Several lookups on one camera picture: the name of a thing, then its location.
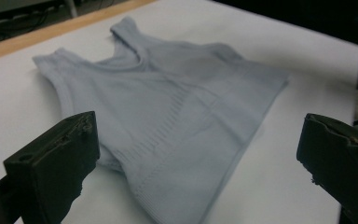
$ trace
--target wooden table edge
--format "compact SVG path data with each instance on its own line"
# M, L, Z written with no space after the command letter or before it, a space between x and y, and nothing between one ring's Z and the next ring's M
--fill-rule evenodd
M156 0L129 0L112 7L107 7L84 16L60 22L34 32L19 35L0 42L0 57L20 49L46 41L58 35L63 35L81 27L102 21L137 7L155 2Z

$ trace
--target tank top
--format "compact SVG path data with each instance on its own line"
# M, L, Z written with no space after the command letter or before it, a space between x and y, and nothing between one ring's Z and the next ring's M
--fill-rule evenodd
M131 18L111 32L106 60L58 49L34 62L64 118L95 111L99 163L123 172L157 223L200 223L288 75L225 44L142 34Z

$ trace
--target dark background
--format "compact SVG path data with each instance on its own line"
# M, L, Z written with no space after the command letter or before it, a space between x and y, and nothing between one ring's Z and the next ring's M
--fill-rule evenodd
M358 44L358 0L215 0Z

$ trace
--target white surface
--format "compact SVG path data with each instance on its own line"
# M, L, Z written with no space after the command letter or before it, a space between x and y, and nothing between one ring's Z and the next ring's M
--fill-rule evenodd
M32 56L66 47L93 61L109 57L109 27L126 15L144 33L224 42L247 59L292 71L206 223L337 223L338 203L311 183L296 148L307 113L352 121L358 46L206 1L156 2L0 58L0 178L5 158L61 119L57 95ZM152 222L125 179L98 167L63 223Z

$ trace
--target armhole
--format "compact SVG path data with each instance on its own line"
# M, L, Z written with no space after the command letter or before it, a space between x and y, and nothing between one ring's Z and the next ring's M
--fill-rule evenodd
M64 78L62 77L60 66L60 59L55 53L47 56L35 56L33 61L40 71L40 74L45 77L54 87L57 92L62 118L65 119L74 115L74 106L71 94Z

